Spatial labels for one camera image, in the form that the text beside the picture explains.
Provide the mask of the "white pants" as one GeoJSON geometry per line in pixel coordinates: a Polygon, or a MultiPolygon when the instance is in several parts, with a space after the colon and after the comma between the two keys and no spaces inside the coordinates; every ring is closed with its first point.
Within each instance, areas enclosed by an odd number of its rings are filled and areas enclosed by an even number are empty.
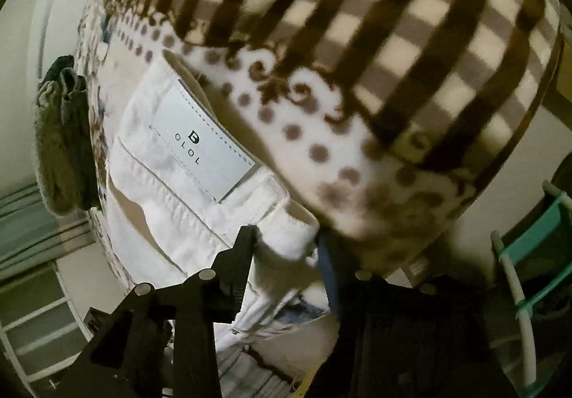
{"type": "Polygon", "coordinates": [[[109,151],[109,233],[133,280],[183,282],[258,229],[241,310],[214,328],[217,350],[285,333],[330,311],[315,267],[317,219],[212,112],[181,60],[143,73],[109,151]]]}

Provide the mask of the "white framed window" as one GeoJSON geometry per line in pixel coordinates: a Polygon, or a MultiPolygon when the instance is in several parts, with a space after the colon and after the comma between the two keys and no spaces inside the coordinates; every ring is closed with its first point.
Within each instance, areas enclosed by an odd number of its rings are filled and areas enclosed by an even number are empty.
{"type": "Polygon", "coordinates": [[[32,396],[52,397],[90,338],[55,265],[1,286],[1,350],[32,396]]]}

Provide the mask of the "green striped curtain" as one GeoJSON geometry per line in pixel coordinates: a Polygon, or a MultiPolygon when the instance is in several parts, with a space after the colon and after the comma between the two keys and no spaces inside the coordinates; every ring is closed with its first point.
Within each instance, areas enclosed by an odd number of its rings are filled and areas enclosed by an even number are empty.
{"type": "Polygon", "coordinates": [[[51,214],[36,184],[1,197],[0,233],[3,282],[95,242],[85,213],[51,214]]]}

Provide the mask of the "white and teal chair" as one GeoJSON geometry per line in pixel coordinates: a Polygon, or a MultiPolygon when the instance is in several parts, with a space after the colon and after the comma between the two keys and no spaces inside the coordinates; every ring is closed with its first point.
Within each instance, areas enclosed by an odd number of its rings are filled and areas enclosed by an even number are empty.
{"type": "Polygon", "coordinates": [[[550,378],[538,376],[535,307],[571,277],[571,197],[547,180],[542,189],[543,199],[516,225],[515,234],[490,234],[520,327],[524,397],[537,397],[550,378]]]}

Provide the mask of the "dark green quilt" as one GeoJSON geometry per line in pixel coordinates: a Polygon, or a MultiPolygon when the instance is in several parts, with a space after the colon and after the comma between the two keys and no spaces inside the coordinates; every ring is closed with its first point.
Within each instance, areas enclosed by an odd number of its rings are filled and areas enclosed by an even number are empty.
{"type": "Polygon", "coordinates": [[[36,181],[46,208],[63,216],[99,207],[87,86],[72,55],[52,63],[32,102],[36,181]]]}

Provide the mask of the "floral and checked bed blanket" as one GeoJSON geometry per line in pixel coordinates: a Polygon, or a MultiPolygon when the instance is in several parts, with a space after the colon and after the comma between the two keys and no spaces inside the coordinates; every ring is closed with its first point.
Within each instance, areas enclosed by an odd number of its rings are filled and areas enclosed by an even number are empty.
{"type": "Polygon", "coordinates": [[[561,43],[559,0],[90,0],[77,66],[101,106],[98,160],[123,98],[171,51],[224,126],[386,276],[498,173],[561,43]]]}

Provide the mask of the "white bed headboard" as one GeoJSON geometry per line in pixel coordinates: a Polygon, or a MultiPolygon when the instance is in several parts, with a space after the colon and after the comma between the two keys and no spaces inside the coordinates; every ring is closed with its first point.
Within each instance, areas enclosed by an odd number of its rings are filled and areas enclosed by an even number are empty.
{"type": "Polygon", "coordinates": [[[50,65],[61,55],[72,55],[79,22],[89,0],[37,0],[29,34],[26,76],[34,90],[50,65]]]}

